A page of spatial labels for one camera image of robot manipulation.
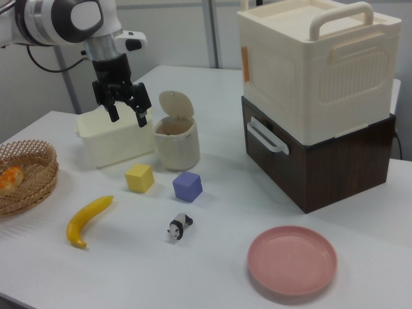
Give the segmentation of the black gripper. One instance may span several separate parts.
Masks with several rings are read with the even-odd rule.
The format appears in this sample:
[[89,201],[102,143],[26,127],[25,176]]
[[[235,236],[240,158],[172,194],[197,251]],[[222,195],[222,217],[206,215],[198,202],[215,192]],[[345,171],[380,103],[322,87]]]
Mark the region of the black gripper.
[[136,114],[139,127],[147,125],[151,101],[144,83],[131,82],[131,69],[126,54],[106,61],[92,62],[97,80],[92,83],[98,105],[103,105],[110,120],[119,120],[116,101],[125,102]]

